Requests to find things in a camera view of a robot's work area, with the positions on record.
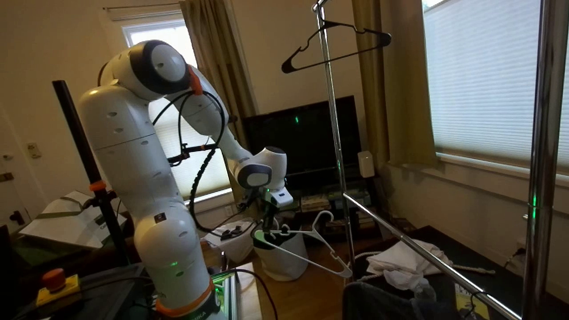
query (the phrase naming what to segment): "green light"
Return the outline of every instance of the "green light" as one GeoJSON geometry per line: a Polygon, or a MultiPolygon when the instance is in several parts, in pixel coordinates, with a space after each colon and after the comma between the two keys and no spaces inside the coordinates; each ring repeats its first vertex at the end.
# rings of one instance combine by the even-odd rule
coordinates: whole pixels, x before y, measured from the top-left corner
{"type": "Polygon", "coordinates": [[[539,211],[539,209],[537,209],[537,204],[539,204],[539,199],[537,199],[537,193],[534,193],[534,195],[532,195],[532,217],[530,217],[532,220],[537,218],[537,211],[539,211]]]}

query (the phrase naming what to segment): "floor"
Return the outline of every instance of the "floor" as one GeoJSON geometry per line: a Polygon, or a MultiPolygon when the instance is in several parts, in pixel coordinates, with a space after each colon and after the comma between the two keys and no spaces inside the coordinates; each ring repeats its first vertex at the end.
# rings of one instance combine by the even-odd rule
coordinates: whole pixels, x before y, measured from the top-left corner
{"type": "MultiPolygon", "coordinates": [[[[370,240],[356,241],[356,252],[370,247],[370,240]]],[[[347,245],[343,241],[335,243],[338,254],[347,259],[347,245]]],[[[324,245],[308,245],[308,256],[333,270],[342,270],[340,263],[329,256],[324,245]]],[[[308,265],[306,272],[295,281],[274,281],[271,279],[258,257],[255,257],[255,270],[267,282],[269,291],[278,307],[279,320],[340,320],[342,318],[342,291],[347,284],[340,275],[326,272],[315,265],[308,265]]],[[[258,284],[262,300],[263,320],[272,320],[272,307],[267,293],[258,284]]]]}

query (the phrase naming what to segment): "curtain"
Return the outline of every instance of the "curtain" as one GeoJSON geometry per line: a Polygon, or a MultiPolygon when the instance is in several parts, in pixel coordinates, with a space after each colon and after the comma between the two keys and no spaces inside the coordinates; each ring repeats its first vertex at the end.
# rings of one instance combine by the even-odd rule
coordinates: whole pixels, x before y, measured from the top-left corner
{"type": "MultiPolygon", "coordinates": [[[[255,115],[255,97],[224,0],[183,0],[182,12],[190,32],[199,71],[212,81],[230,112],[230,129],[244,142],[242,117],[255,115]]],[[[231,188],[242,197],[233,174],[231,188]]]]}
{"type": "MultiPolygon", "coordinates": [[[[375,169],[436,165],[429,108],[422,0],[354,0],[359,28],[391,33],[391,44],[359,55],[375,169]]],[[[358,37],[359,49],[375,39],[358,37]]]]}

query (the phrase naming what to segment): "window blind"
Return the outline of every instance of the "window blind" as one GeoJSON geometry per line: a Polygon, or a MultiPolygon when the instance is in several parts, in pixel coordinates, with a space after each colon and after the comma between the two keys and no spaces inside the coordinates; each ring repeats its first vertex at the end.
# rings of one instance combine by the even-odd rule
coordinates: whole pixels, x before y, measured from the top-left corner
{"type": "MultiPolygon", "coordinates": [[[[425,10],[431,110],[443,153],[528,165],[539,0],[447,0],[425,10]]],[[[569,67],[559,169],[569,172],[569,67]]]]}

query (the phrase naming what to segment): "window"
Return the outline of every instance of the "window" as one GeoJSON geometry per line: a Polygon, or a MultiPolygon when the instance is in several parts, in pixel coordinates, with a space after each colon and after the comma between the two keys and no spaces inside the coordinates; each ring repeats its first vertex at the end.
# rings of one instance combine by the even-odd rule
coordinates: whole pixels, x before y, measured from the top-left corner
{"type": "MultiPolygon", "coordinates": [[[[167,19],[160,21],[144,21],[144,19],[132,19],[121,23],[121,30],[128,46],[134,46],[141,41],[160,39],[174,46],[189,64],[196,64],[192,42],[189,37],[189,30],[185,21],[178,16],[169,16],[167,19]]],[[[157,99],[150,103],[150,117],[155,119],[158,112],[167,105],[167,99],[157,99]]],[[[178,108],[169,108],[160,121],[155,124],[158,138],[167,156],[180,154],[180,138],[178,138],[178,108]]],[[[187,145],[203,145],[214,142],[210,137],[199,135],[192,126],[182,121],[182,138],[187,145]]],[[[178,188],[183,197],[190,195],[194,179],[198,176],[199,167],[203,165],[208,151],[192,153],[189,160],[182,161],[180,165],[173,167],[178,188]]],[[[221,151],[215,151],[210,165],[206,167],[199,186],[198,195],[228,190],[230,177],[226,170],[224,158],[221,151]]]]}
{"type": "MultiPolygon", "coordinates": [[[[438,151],[527,167],[541,1],[423,0],[423,7],[438,151]]],[[[562,174],[569,174],[567,73],[569,64],[559,144],[562,174]]]]}

